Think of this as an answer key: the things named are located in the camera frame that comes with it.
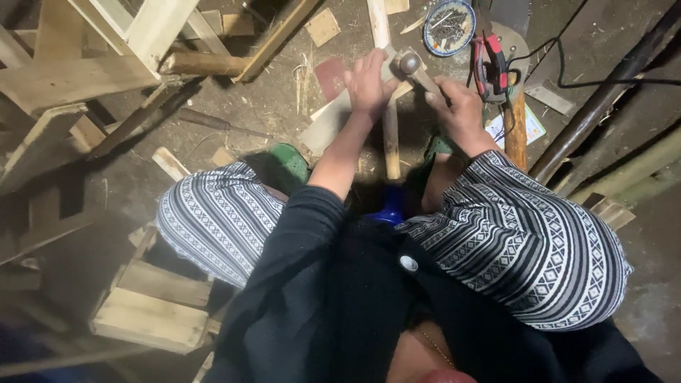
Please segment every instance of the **person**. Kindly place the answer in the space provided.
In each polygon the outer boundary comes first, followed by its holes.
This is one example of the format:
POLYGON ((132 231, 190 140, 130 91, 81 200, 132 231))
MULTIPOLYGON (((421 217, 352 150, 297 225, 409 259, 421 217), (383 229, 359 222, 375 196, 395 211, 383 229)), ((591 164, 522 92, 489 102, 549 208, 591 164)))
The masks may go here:
POLYGON ((463 84, 426 100, 467 166, 438 154, 395 228, 348 214, 386 58, 345 74, 349 120, 290 198, 237 162, 161 199, 164 239, 243 289, 204 382, 658 382, 610 319, 632 271, 616 235, 515 167, 463 84))

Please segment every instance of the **hand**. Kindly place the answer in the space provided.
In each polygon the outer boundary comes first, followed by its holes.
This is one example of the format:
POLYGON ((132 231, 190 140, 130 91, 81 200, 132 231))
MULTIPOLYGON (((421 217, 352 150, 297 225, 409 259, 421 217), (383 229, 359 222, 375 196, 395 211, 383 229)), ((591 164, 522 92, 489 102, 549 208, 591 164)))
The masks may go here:
POLYGON ((426 93, 426 101, 437 112, 451 139, 476 136, 484 132, 482 127, 482 99, 476 91, 462 82, 444 76, 434 78, 452 106, 447 106, 441 97, 426 93))
POLYGON ((355 69, 345 71, 345 87, 350 94, 353 113, 367 114, 373 123, 381 118, 399 80, 392 78, 385 84, 381 79, 381 66, 388 54, 375 48, 355 62, 355 69))

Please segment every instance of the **blue plastic stool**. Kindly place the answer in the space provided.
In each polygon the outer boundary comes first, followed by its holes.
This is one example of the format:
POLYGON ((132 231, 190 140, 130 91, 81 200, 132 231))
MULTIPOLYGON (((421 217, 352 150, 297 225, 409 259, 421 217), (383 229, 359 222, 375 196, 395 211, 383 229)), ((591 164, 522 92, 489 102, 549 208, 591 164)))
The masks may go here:
POLYGON ((365 217, 397 226, 404 222, 402 218, 402 201, 404 199, 405 191, 401 186, 388 185, 385 187, 383 210, 378 213, 367 214, 365 217))

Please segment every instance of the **hammer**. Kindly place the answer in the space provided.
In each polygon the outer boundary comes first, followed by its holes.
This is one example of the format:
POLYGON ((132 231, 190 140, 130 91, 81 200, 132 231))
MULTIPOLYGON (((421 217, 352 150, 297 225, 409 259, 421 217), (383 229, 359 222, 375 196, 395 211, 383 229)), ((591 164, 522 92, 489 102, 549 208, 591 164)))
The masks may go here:
POLYGON ((435 81, 433 81, 426 71, 423 70, 421 57, 410 48, 402 49, 400 53, 401 55, 398 55, 398 57, 400 57, 400 62, 398 64, 400 71, 406 74, 411 80, 421 84, 426 91, 431 92, 436 97, 442 97, 444 100, 440 87, 438 87, 437 84, 435 84, 435 81))

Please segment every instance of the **button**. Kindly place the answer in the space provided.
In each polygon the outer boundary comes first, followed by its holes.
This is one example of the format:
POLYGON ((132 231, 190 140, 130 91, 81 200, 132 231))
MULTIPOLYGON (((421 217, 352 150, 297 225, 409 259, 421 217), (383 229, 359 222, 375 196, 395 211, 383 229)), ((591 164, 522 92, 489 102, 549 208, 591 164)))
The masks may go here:
POLYGON ((408 256, 401 256, 400 257, 400 264, 407 271, 416 271, 419 268, 419 264, 416 263, 414 258, 408 257, 408 256))

